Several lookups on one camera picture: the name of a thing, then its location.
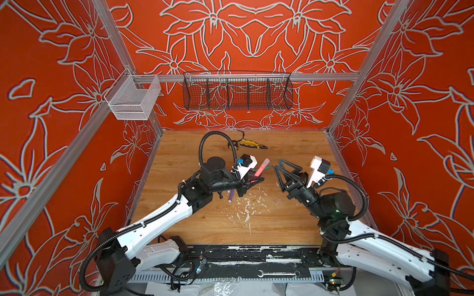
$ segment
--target wrench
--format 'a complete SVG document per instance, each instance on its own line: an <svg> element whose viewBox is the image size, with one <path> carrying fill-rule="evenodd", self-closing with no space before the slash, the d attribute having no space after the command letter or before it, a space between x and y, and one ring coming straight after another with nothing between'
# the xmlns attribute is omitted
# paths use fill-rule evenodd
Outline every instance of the wrench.
<svg viewBox="0 0 474 296"><path fill-rule="evenodd" d="M270 272L270 273L264 273L263 270L258 270L258 274L257 276L259 278L263 278L264 276L294 276L294 277L299 277L300 276L300 272L299 271L295 271L295 272Z"/></svg>

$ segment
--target metal rail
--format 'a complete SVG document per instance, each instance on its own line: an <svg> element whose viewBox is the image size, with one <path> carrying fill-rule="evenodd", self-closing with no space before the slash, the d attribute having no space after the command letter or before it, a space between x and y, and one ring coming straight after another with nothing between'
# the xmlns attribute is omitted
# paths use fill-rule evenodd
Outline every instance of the metal rail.
<svg viewBox="0 0 474 296"><path fill-rule="evenodd" d="M200 74L203 78L269 78L281 77L282 74ZM136 83L151 83L155 75L135 75ZM358 72L354 73L291 73L292 81L356 81L359 77ZM160 82L184 82L183 74L158 74Z"/></svg>

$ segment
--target wire basket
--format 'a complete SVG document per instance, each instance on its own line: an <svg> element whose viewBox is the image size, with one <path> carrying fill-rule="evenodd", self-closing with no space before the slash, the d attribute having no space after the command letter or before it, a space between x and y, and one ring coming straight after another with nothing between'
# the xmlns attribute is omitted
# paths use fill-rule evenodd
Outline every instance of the wire basket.
<svg viewBox="0 0 474 296"><path fill-rule="evenodd" d="M185 72L187 110L284 110L293 106L290 73Z"/></svg>
<svg viewBox="0 0 474 296"><path fill-rule="evenodd" d="M133 78L134 75L126 69L115 81L117 83L124 79L120 88L114 92L109 91L105 100L119 120L148 120L161 91L160 81L158 76L155 76L147 89L143 84L134 82Z"/></svg>

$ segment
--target pink highlighter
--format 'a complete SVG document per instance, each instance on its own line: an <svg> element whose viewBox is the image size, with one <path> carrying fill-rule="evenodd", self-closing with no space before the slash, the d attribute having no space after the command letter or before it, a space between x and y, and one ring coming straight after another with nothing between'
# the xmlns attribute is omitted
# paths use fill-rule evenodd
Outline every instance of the pink highlighter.
<svg viewBox="0 0 474 296"><path fill-rule="evenodd" d="M264 171L265 167L270 163L270 160L268 158L265 158L264 162L262 163L262 165L260 166L260 168L258 168L257 172L255 173L255 176L256 177L259 177L262 172Z"/></svg>

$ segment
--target floral pattern wall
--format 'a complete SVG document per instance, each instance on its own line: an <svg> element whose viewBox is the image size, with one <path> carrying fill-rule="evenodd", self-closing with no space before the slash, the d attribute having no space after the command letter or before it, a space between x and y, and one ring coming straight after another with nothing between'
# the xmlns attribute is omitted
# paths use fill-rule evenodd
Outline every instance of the floral pattern wall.
<svg viewBox="0 0 474 296"><path fill-rule="evenodd" d="M254 70L357 72L394 0L107 0L140 74ZM285 111L188 111L164 83L166 129L322 129L349 81L295 82Z"/></svg>
<svg viewBox="0 0 474 296"><path fill-rule="evenodd" d="M473 17L471 1L412 1L335 133L380 230L472 274Z"/></svg>
<svg viewBox="0 0 474 296"><path fill-rule="evenodd" d="M90 0L2 1L0 19L2 231L123 66ZM109 114L0 270L0 295L82 294L80 263L97 233L125 224L157 138L149 121Z"/></svg>

